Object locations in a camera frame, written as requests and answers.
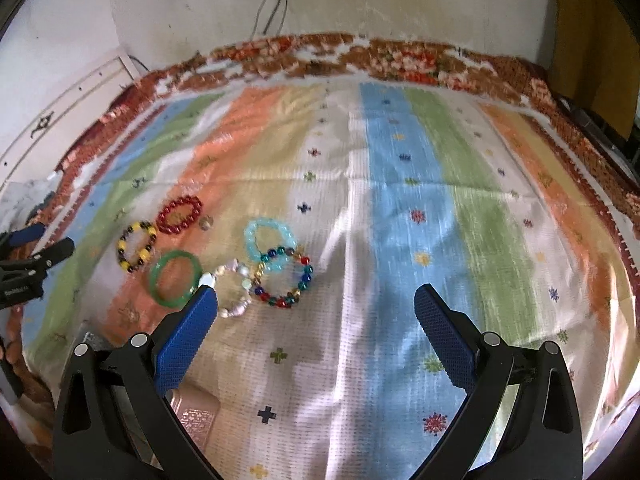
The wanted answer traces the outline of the pink jewelry box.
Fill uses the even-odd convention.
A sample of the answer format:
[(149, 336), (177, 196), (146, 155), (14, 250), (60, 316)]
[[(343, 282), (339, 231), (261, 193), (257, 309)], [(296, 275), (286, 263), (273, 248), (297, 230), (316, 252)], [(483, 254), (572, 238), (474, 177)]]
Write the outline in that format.
[(220, 402), (213, 394), (197, 386), (182, 384), (165, 394), (172, 410), (191, 440), (201, 452), (205, 452)]

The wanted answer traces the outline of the grey crumpled clothing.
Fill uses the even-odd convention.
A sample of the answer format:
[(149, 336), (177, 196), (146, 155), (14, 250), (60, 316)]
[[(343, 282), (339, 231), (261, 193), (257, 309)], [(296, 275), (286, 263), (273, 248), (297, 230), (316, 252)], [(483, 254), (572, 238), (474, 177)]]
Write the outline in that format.
[(10, 182), (1, 190), (0, 228), (2, 232), (16, 231), (35, 218), (54, 196), (61, 177), (31, 180), (24, 183)]

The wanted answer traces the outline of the green jade bangle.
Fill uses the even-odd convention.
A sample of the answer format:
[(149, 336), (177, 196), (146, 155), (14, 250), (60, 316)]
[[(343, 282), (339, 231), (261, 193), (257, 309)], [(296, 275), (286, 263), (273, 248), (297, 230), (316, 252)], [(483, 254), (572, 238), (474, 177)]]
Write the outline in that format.
[(198, 288), (202, 273), (200, 260), (192, 252), (181, 249), (162, 252), (149, 272), (149, 294), (164, 308), (182, 308)]

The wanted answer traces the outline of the white wooden headboard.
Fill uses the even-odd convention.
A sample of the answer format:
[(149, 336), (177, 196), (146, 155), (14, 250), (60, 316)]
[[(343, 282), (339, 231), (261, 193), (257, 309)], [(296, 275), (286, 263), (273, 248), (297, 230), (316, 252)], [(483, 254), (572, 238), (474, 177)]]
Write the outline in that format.
[(46, 180), (140, 73), (118, 47), (90, 63), (12, 141), (1, 144), (1, 184)]

